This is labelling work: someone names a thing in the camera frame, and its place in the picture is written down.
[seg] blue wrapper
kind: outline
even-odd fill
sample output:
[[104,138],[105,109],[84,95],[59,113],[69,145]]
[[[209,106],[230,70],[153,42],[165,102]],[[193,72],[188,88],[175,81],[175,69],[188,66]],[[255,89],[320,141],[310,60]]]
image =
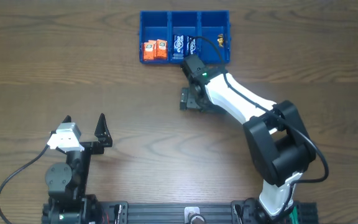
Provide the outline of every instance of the blue wrapper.
[[183,58],[185,56],[185,36],[173,36],[173,58]]
[[191,39],[191,36],[186,37],[187,42],[187,48],[186,48],[186,54],[191,55],[196,53],[197,45],[196,45],[196,39],[192,39],[191,43],[189,43],[189,40]]

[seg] wooden table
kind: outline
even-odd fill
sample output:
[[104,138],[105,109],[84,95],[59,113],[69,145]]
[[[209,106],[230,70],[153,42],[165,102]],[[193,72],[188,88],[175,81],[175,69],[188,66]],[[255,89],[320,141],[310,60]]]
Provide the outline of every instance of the wooden table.
[[[295,199],[320,222],[358,222],[358,1],[0,1],[0,184],[70,114],[91,139],[100,113],[114,147],[92,158],[88,194],[128,202],[230,202],[262,178],[229,115],[179,110],[178,66],[139,63],[140,10],[231,12],[227,69],[256,94],[297,105],[331,169]],[[1,195],[14,223],[39,223],[47,153]],[[319,160],[304,178],[319,177]]]

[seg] blue plastic bin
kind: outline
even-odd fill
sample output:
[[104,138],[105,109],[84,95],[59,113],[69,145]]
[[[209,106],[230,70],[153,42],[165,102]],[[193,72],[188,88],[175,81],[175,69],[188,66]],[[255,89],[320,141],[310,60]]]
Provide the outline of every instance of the blue plastic bin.
[[[230,62],[229,11],[141,11],[139,26],[139,59],[142,63],[180,63],[172,58],[173,35],[201,35],[216,44],[226,63]],[[224,47],[218,46],[218,35],[223,34]],[[149,40],[168,41],[167,60],[143,60],[143,43]],[[197,39],[196,53],[204,63],[220,63],[213,47]]]

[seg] orange packet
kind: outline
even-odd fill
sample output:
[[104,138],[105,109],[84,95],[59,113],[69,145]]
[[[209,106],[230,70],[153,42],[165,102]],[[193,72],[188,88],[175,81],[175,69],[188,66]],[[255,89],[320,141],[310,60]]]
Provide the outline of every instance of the orange packet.
[[153,43],[143,43],[143,60],[154,60]]
[[156,40],[149,40],[149,43],[153,44],[153,49],[154,49],[154,58],[157,58],[157,49],[156,49],[156,45],[157,45],[157,41]]
[[168,58],[167,48],[168,47],[167,47],[166,40],[157,39],[157,58],[167,59]]

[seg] black cable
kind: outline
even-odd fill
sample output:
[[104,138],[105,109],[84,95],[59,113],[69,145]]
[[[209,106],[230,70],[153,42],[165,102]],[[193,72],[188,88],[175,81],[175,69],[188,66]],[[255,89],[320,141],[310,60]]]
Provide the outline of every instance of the black cable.
[[[202,37],[202,36],[196,36],[196,37],[193,37],[190,39],[190,42],[191,40],[193,39],[203,39],[205,41],[207,41],[208,43],[210,43],[212,45],[212,47],[214,48],[215,52],[217,53],[220,61],[221,61],[221,64],[222,66],[224,67],[225,64],[224,64],[224,60],[222,58],[222,55],[221,53],[219,52],[219,49],[216,47],[216,45],[214,43],[212,43],[210,40],[208,40],[207,38],[205,37]],[[287,207],[288,203],[290,202],[291,200],[291,196],[292,196],[292,193],[293,193],[293,188],[294,188],[294,185],[295,184],[304,184],[304,183],[320,183],[324,180],[326,180],[328,178],[328,175],[329,175],[329,168],[328,168],[328,163],[323,155],[323,153],[318,149],[318,147],[316,146],[316,144],[314,144],[308,137],[306,137],[303,133],[301,133],[299,130],[297,130],[294,126],[292,126],[290,123],[288,123],[285,119],[283,119],[282,117],[276,115],[275,113],[271,112],[270,110],[264,108],[263,106],[260,106],[258,103],[252,101],[250,98],[244,96],[242,93],[240,93],[239,91],[237,91],[235,88],[233,88],[233,86],[231,86],[231,84],[229,83],[229,81],[227,80],[227,76],[226,76],[226,72],[224,72],[223,74],[223,77],[224,77],[224,81],[226,82],[226,85],[228,88],[230,88],[233,92],[237,93],[239,96],[241,96],[243,99],[245,99],[246,101],[248,101],[249,103],[253,104],[255,107],[263,110],[264,112],[266,112],[267,114],[269,114],[270,116],[274,117],[275,119],[277,119],[277,121],[279,121],[280,123],[282,123],[284,126],[286,126],[287,128],[291,129],[292,131],[296,132],[297,134],[299,134],[306,142],[307,144],[312,147],[314,149],[314,151],[316,151],[316,154],[318,155],[318,157],[320,157],[321,159],[321,162],[323,163],[323,166],[324,166],[324,175],[320,178],[317,178],[317,179],[306,179],[306,180],[294,180],[290,183],[290,192],[288,194],[288,197],[280,211],[280,213],[278,215],[281,215],[285,208]]]
[[[1,184],[0,186],[0,196],[1,196],[1,192],[3,190],[3,188],[5,187],[5,185],[14,177],[16,176],[20,171],[24,170],[25,168],[27,168],[29,165],[33,164],[35,161],[37,161],[39,158],[41,158],[41,156],[47,151],[48,149],[48,145],[46,145],[44,147],[44,149],[41,151],[41,153],[35,157],[34,159],[32,159],[30,162],[26,163],[24,166],[18,168],[15,172],[13,172],[11,175],[9,175],[9,177],[7,177],[4,182]],[[1,218],[7,223],[7,224],[12,224],[4,215],[4,213],[1,210],[1,206],[0,206],[0,216]]]

